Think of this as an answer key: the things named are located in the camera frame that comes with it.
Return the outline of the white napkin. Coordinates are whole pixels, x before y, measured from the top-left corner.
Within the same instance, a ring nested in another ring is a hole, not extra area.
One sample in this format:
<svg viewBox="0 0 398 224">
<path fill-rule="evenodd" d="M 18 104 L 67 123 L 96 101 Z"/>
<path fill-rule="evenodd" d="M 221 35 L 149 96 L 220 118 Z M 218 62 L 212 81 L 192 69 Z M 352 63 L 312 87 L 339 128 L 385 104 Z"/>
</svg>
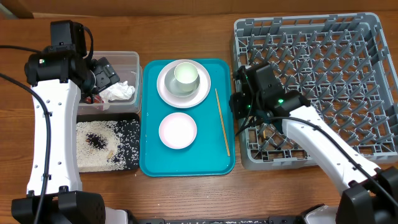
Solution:
<svg viewBox="0 0 398 224">
<path fill-rule="evenodd" d="M 118 82 L 99 93 L 104 102 L 114 100 L 128 100 L 136 92 L 134 86 L 128 85 L 128 82 Z"/>
</svg>

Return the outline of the red snack wrapper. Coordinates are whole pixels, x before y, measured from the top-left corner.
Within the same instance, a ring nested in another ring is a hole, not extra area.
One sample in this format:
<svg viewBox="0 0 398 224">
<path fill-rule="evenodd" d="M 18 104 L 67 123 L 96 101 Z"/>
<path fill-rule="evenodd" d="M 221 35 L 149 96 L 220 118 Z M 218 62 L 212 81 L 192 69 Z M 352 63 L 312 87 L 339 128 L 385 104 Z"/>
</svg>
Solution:
<svg viewBox="0 0 398 224">
<path fill-rule="evenodd" d="M 85 106 L 93 107 L 97 110 L 103 110 L 104 101 L 99 95 L 88 96 L 83 100 Z"/>
</svg>

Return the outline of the pale green paper cup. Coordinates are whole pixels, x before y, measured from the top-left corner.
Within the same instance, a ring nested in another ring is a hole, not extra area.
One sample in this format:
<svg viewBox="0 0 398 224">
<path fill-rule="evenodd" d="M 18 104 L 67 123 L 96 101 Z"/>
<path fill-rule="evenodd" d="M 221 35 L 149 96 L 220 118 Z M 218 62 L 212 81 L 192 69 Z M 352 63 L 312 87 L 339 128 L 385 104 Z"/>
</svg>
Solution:
<svg viewBox="0 0 398 224">
<path fill-rule="evenodd" d="M 198 69 L 190 62 L 182 62 L 175 67 L 174 78 L 177 90 L 192 92 L 198 88 L 200 77 Z"/>
</svg>

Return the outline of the pink bowl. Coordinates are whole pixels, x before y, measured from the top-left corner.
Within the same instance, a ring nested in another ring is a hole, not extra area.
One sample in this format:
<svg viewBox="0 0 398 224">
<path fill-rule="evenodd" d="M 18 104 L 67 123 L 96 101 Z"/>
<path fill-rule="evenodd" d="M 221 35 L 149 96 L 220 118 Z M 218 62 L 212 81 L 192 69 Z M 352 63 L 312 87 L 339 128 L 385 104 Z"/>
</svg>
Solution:
<svg viewBox="0 0 398 224">
<path fill-rule="evenodd" d="M 171 149 L 185 149 L 197 136 L 197 125 L 186 113 L 176 112 L 167 115 L 159 125 L 159 137 Z"/>
</svg>

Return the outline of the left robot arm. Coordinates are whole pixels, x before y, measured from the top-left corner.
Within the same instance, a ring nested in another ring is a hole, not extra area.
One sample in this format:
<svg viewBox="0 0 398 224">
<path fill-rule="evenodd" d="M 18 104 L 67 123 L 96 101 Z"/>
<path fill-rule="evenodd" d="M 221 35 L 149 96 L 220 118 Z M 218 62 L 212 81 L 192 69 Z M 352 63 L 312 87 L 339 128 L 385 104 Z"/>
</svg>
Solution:
<svg viewBox="0 0 398 224">
<path fill-rule="evenodd" d="M 93 58 L 90 30 L 73 21 L 50 25 L 51 44 L 25 64 L 35 106 L 34 160 L 24 198 L 12 201 L 19 223 L 134 223 L 128 210 L 108 208 L 85 192 L 77 166 L 76 119 L 81 99 L 119 81 L 105 59 Z"/>
</svg>

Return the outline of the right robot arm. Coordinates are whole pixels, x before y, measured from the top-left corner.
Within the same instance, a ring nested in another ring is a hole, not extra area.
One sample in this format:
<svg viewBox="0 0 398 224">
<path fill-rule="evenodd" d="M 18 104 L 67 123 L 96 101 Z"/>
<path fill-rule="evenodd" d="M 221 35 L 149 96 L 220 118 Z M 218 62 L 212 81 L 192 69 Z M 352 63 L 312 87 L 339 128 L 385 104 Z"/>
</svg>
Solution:
<svg viewBox="0 0 398 224">
<path fill-rule="evenodd" d="M 340 193 L 337 207 L 317 205 L 296 223 L 397 223 L 397 169 L 381 169 L 346 143 L 296 90 L 286 91 L 269 63 L 241 66 L 234 73 L 241 88 L 231 95 L 240 132 L 258 122 L 272 124 L 296 142 L 322 168 Z"/>
</svg>

